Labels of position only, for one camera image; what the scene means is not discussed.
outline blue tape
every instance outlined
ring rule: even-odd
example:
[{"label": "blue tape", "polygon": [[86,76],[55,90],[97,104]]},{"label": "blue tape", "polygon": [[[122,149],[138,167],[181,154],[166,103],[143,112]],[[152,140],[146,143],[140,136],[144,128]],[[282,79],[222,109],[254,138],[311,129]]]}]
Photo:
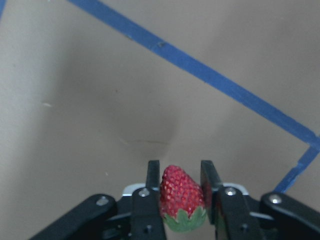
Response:
[{"label": "blue tape", "polygon": [[6,1],[7,0],[0,0],[0,18],[2,16],[2,13],[4,12]]},{"label": "blue tape", "polygon": [[310,149],[302,156],[298,165],[293,168],[276,187],[276,191],[286,191],[295,182],[297,176],[308,167],[319,153],[320,138],[318,138],[313,131],[232,80],[147,31],[98,0],[68,1],[121,32],[133,41],[141,44],[158,56],[164,58],[168,62],[230,96],[301,141],[309,144]]},{"label": "blue tape", "polygon": [[307,169],[318,154],[318,150],[309,147],[309,149],[302,155],[297,165],[286,174],[281,182],[275,187],[274,191],[285,193],[296,182],[298,176]]}]

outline floor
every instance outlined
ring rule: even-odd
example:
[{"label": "floor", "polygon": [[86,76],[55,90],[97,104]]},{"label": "floor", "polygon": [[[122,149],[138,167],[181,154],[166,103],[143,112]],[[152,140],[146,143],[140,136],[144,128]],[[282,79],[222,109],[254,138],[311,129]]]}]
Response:
[{"label": "floor", "polygon": [[[320,3],[103,0],[320,133]],[[65,0],[0,19],[0,235],[24,240],[95,193],[119,199],[148,160],[197,182],[212,160],[256,199],[309,145]],[[288,195],[320,211],[320,157]],[[167,238],[214,239],[209,223]]]}]

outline strawberry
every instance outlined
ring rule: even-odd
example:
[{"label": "strawberry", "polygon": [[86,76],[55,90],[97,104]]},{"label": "strawberry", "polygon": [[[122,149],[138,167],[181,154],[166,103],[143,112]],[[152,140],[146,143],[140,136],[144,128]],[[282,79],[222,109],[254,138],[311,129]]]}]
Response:
[{"label": "strawberry", "polygon": [[160,214],[175,232],[188,232],[200,227],[206,219],[201,187],[175,165],[168,166],[160,184]]}]

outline green calyx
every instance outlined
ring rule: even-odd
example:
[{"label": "green calyx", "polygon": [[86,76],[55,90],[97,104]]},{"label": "green calyx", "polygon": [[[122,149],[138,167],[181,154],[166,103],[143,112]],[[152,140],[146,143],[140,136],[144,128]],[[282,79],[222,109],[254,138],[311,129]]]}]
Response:
[{"label": "green calyx", "polygon": [[206,220],[206,216],[206,210],[203,207],[198,206],[190,218],[185,210],[179,209],[176,218],[165,213],[163,221],[172,231],[183,233],[201,227]]}]

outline silver screw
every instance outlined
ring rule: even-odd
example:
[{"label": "silver screw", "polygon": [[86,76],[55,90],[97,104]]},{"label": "silver screw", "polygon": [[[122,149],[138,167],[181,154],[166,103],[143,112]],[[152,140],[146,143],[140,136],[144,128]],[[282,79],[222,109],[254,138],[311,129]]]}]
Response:
[{"label": "silver screw", "polygon": [[142,189],[140,192],[139,192],[139,196],[140,197],[146,197],[146,196],[149,196],[150,192],[148,189],[144,188]]},{"label": "silver screw", "polygon": [[273,204],[280,204],[282,202],[282,199],[279,195],[272,194],[269,196],[269,201],[272,202]]},{"label": "silver screw", "polygon": [[225,194],[227,194],[228,196],[233,196],[233,195],[236,195],[237,192],[236,190],[233,188],[233,187],[227,187],[225,190],[224,190]]},{"label": "silver screw", "polygon": [[96,201],[95,204],[97,204],[98,206],[104,206],[104,205],[106,205],[108,202],[109,202],[109,200],[108,200],[105,196],[102,196],[102,197],[99,198],[98,201]]}]

